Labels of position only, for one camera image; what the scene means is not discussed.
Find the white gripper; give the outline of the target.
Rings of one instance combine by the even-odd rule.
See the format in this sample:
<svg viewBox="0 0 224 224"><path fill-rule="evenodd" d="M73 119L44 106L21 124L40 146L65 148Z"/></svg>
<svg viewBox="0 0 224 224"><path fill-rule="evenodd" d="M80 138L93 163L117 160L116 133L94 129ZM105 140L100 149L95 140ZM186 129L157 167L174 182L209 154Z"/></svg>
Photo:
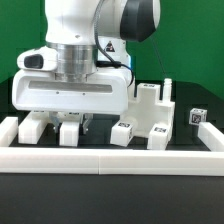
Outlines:
<svg viewBox="0 0 224 224"><path fill-rule="evenodd" d="M49 111L56 133L57 112L89 113L81 123L86 134L93 114L120 115L128 108L127 76L124 69L99 69L84 82L63 82L53 72L20 70L13 80L12 103L17 110Z"/></svg>

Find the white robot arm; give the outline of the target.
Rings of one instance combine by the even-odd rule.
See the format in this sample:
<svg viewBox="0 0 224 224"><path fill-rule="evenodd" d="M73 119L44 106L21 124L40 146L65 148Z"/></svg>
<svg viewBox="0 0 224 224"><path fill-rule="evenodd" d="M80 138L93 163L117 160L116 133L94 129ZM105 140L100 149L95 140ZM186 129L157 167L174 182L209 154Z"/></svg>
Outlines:
<svg viewBox="0 0 224 224"><path fill-rule="evenodd" d="M160 0L45 0L46 45L20 54L18 110L120 115L134 75L101 37L141 42L160 21Z"/></svg>

